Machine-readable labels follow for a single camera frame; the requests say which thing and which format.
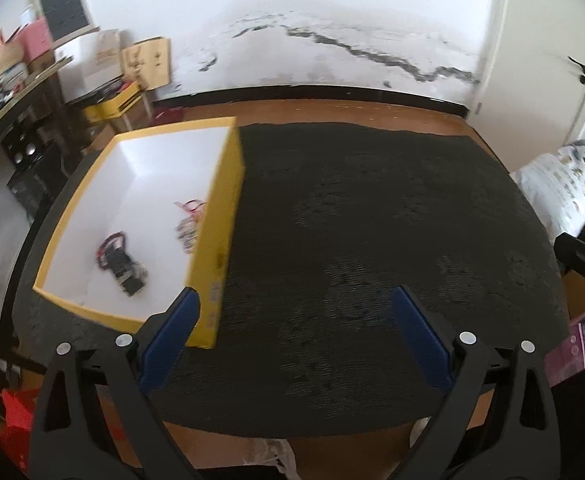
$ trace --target small robot part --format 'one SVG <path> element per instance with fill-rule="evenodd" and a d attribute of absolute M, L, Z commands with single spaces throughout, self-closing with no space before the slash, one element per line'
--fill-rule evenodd
<path fill-rule="evenodd" d="M 204 216 L 205 202 L 201 200 L 189 200 L 185 204 L 175 202 L 175 205 L 187 214 L 186 218 L 181 220 L 176 227 L 176 237 L 184 247 L 184 251 L 189 254 L 194 249 L 197 227 Z"/>
<path fill-rule="evenodd" d="M 111 270 L 122 290 L 133 296 L 146 285 L 148 271 L 139 261 L 126 253 L 126 235 L 118 232 L 110 235 L 96 251 L 96 263 L 101 270 Z"/>

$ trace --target pink package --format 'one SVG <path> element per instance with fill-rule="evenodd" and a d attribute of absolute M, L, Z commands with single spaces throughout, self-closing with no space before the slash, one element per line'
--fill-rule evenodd
<path fill-rule="evenodd" d="M 568 338 L 546 355 L 544 364 L 550 386 L 585 370 L 585 342 L 580 324 L 570 327 Z"/>
<path fill-rule="evenodd" d="M 30 63 L 52 48 L 52 36 L 45 18 L 26 25 L 15 34 L 13 41 L 18 41 L 24 46 L 24 62 L 26 63 Z"/>

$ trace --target blue gripper pad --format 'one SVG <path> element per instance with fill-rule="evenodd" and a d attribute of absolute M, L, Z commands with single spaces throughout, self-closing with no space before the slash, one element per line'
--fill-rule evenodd
<path fill-rule="evenodd" d="M 433 388 L 448 392 L 454 384 L 450 353 L 403 287 L 396 288 L 392 294 L 392 313 L 425 380 Z"/>
<path fill-rule="evenodd" d="M 199 319 L 199 295 L 194 289 L 184 289 L 175 303 L 166 311 L 166 320 L 140 359 L 139 386 L 146 395 L 166 382 L 170 370 Z"/>

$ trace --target door handle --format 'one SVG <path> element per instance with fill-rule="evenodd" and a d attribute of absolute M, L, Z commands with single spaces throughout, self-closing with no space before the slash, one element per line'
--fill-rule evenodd
<path fill-rule="evenodd" d="M 583 75 L 585 75 L 585 65 L 583 63 L 579 63 L 574 57 L 568 56 L 568 59 L 570 61 L 572 61 L 573 63 L 576 63 L 577 65 L 579 65 L 581 67 L 581 71 L 583 72 Z"/>

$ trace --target wall stain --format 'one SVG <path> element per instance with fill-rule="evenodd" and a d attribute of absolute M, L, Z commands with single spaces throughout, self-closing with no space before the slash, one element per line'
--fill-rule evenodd
<path fill-rule="evenodd" d="M 239 36 L 243 36 L 247 32 L 254 32 L 255 30 L 264 30 L 265 28 L 271 28 L 272 25 L 257 25 L 256 27 L 245 28 L 241 32 L 237 32 L 233 38 L 238 38 Z"/>
<path fill-rule="evenodd" d="M 391 56 L 390 54 L 377 54 L 374 52 L 369 52 L 368 50 L 355 48 L 352 45 L 342 43 L 341 41 L 335 40 L 334 38 L 329 38 L 327 36 L 324 36 L 323 34 L 318 34 L 311 30 L 307 30 L 307 28 L 286 27 L 285 25 L 282 25 L 282 27 L 285 29 L 286 34 L 293 38 L 310 38 L 314 43 L 334 45 L 343 48 L 349 54 L 352 54 L 353 56 L 356 57 L 363 57 L 365 59 L 368 59 L 375 63 L 380 63 L 385 66 L 398 66 L 399 68 L 402 68 L 405 72 L 408 72 L 412 77 L 415 78 L 416 81 L 419 81 L 421 83 L 435 81 L 440 76 L 454 77 L 463 82 L 471 84 L 479 83 L 479 79 L 477 79 L 472 72 L 460 70 L 453 66 L 438 66 L 432 72 L 422 73 L 419 70 L 419 67 L 410 63 L 409 60 L 403 57 Z"/>
<path fill-rule="evenodd" d="M 215 54 L 214 57 L 212 59 L 210 59 L 210 61 L 208 61 L 204 66 L 202 66 L 199 69 L 199 72 L 208 72 L 208 70 L 210 70 L 211 66 L 217 64 L 218 60 L 219 60 L 219 57 L 217 56 L 217 54 Z"/>

